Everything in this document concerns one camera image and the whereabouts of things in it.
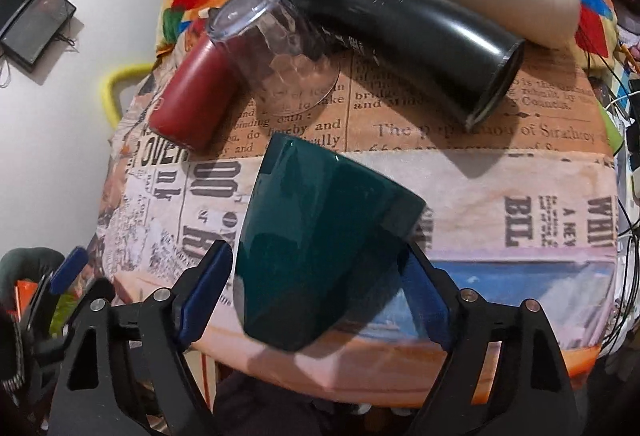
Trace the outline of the dark green ceramic cup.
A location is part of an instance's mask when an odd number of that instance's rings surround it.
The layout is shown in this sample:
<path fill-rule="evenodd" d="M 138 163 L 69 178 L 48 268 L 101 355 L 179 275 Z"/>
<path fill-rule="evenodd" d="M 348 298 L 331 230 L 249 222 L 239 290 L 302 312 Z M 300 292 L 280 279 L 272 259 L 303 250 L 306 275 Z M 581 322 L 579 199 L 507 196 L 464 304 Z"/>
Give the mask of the dark green ceramic cup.
<path fill-rule="evenodd" d="M 390 270 L 424 208 L 352 159 L 274 134 L 236 253 L 233 302 L 245 334 L 283 352 L 317 341 Z"/>

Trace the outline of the newspaper print tablecloth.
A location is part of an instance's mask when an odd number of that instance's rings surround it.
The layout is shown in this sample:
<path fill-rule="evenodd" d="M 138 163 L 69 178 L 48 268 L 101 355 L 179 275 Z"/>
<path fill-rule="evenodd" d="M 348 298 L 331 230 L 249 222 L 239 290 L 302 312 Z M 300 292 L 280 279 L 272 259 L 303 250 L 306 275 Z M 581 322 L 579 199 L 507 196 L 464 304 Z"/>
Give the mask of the newspaper print tablecloth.
<path fill-rule="evenodd" d="M 139 302 L 222 241 L 227 282 L 196 347 L 311 396 L 415 407 L 446 354 L 413 247 L 483 301 L 537 301 L 582 384 L 612 317 L 617 190 L 600 106 L 570 52 L 529 46 L 465 131 L 362 56 L 322 102 L 273 117 L 241 95 L 204 156 L 149 123 L 186 58 L 160 59 L 113 138 L 96 268 Z"/>

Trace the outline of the red thermos bottle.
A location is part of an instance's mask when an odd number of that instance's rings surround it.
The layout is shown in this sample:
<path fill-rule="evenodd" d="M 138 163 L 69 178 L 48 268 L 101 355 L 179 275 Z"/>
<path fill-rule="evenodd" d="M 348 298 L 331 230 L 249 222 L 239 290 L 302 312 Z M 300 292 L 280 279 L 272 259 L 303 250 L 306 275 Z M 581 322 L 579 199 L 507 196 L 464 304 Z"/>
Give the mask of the red thermos bottle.
<path fill-rule="evenodd" d="M 149 128 L 190 152 L 206 152 L 242 89 L 224 48 L 204 33 L 153 105 Z"/>

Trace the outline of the light green bottle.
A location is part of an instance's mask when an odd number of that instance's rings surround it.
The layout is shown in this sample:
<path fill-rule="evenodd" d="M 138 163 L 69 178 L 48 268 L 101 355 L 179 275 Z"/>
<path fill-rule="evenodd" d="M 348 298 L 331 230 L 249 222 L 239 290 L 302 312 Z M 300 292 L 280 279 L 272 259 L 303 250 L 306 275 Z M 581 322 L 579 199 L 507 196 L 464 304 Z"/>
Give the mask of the light green bottle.
<path fill-rule="evenodd" d="M 612 154 L 616 156 L 617 152 L 619 152 L 620 149 L 622 149 L 622 147 L 624 146 L 624 137 L 622 133 L 620 133 L 620 130 L 617 129 L 617 126 L 615 125 L 611 117 L 608 115 L 608 111 L 606 111 L 602 105 L 599 106 L 599 111 L 604 123 L 608 146 L 610 146 Z"/>

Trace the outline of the clear plastic tumbler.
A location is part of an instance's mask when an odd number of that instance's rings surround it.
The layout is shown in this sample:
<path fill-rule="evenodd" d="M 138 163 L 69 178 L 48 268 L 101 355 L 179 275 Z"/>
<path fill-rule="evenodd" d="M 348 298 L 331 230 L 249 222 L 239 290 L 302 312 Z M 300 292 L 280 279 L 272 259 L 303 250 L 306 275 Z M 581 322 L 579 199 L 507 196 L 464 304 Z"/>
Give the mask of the clear plastic tumbler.
<path fill-rule="evenodd" d="M 337 81 L 326 40 L 289 0 L 228 0 L 207 34 L 267 115 L 307 111 Z"/>

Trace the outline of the black thermos bottle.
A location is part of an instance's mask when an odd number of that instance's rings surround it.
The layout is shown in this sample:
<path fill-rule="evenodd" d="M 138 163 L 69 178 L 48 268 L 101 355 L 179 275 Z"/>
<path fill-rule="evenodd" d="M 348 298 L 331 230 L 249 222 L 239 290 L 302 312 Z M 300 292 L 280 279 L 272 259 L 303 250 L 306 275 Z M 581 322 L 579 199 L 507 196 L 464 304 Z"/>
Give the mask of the black thermos bottle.
<path fill-rule="evenodd" d="M 525 42 L 449 0 L 289 0 L 328 38 L 351 48 L 474 129 L 509 91 Z"/>

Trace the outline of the yellow padded rail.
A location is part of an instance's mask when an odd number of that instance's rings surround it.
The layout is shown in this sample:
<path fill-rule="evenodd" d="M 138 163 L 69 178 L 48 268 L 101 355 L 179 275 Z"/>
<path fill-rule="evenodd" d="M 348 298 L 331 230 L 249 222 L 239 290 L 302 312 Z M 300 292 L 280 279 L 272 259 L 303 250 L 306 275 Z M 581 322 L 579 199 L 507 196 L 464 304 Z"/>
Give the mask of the yellow padded rail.
<path fill-rule="evenodd" d="M 153 69 L 153 63 L 129 64 L 109 72 L 100 84 L 100 100 L 107 123 L 113 130 L 122 120 L 120 94 L 130 83 L 140 81 Z"/>

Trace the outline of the small wall mounted monitor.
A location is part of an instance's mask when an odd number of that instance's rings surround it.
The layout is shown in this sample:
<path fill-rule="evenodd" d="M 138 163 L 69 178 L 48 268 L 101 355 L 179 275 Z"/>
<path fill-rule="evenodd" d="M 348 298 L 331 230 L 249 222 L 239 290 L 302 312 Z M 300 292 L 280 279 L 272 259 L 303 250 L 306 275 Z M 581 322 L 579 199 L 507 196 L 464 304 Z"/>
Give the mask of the small wall mounted monitor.
<path fill-rule="evenodd" d="M 1 34 L 9 59 L 32 72 L 44 50 L 72 19 L 76 6 L 69 0 L 31 0 Z"/>

